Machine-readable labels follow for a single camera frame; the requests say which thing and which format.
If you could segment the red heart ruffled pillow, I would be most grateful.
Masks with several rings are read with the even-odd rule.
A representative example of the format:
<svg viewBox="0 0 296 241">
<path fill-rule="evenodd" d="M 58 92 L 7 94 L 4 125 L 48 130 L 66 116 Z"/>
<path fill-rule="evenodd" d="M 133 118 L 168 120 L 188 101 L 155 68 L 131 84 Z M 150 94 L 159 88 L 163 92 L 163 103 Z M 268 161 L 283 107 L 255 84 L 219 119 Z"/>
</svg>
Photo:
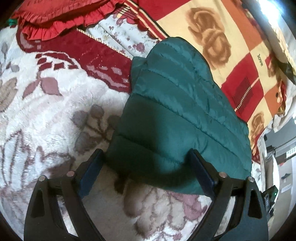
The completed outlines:
<svg viewBox="0 0 296 241">
<path fill-rule="evenodd" d="M 28 40 L 47 41 L 63 31 L 93 25 L 123 4 L 121 0 L 23 1 L 11 15 Z"/>
</svg>

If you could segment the green quilted puffer jacket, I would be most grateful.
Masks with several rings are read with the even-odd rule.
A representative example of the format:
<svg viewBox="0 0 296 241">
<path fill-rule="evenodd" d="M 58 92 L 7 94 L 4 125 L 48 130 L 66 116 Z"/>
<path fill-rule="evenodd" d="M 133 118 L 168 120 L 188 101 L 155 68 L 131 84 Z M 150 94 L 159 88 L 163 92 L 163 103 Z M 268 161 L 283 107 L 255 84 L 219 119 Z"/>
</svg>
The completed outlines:
<svg viewBox="0 0 296 241">
<path fill-rule="evenodd" d="M 214 82 L 202 54 L 174 37 L 134 57 L 132 92 L 106 151 L 117 173 L 183 194 L 203 194 L 186 156 L 197 150 L 217 171 L 251 173 L 247 124 Z"/>
</svg>

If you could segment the dark grey cabinet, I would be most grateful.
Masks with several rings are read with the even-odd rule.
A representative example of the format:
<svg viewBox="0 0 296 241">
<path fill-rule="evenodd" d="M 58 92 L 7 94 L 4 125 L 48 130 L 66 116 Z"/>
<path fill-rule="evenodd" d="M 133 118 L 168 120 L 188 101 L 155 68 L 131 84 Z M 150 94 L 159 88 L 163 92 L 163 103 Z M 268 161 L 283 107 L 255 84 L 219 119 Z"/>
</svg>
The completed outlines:
<svg viewBox="0 0 296 241">
<path fill-rule="evenodd" d="M 269 237 L 284 225 L 295 205 L 295 116 L 281 128 L 270 130 L 265 136 L 267 156 L 266 186 L 278 189 L 270 218 Z"/>
</svg>

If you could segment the red checkered rose blanket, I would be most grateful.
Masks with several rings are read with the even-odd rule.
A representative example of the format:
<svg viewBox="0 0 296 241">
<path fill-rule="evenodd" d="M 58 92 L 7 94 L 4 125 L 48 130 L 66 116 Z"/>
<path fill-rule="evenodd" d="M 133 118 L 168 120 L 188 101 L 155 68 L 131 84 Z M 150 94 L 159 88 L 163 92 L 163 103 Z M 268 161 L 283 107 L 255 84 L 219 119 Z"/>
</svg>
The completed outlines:
<svg viewBox="0 0 296 241">
<path fill-rule="evenodd" d="M 202 53 L 236 115 L 248 124 L 253 161 L 259 137 L 284 113 L 287 78 L 274 47 L 240 1 L 126 1 L 140 27 L 162 40 L 182 37 Z"/>
</svg>

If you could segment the floral white red bedspread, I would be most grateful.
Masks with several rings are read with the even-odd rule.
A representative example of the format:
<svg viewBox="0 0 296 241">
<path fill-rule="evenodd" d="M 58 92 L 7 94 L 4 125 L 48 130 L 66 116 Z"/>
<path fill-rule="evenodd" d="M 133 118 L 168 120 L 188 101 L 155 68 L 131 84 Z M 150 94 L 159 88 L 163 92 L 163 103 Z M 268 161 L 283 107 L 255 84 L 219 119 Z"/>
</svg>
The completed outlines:
<svg viewBox="0 0 296 241">
<path fill-rule="evenodd" d="M 127 57 L 75 29 L 48 41 L 1 30 L 1 213 L 18 237 L 40 176 L 106 153 L 132 92 L 132 60 L 158 43 Z M 137 182 L 106 162 L 83 203 L 106 240 L 186 240 L 211 201 Z"/>
</svg>

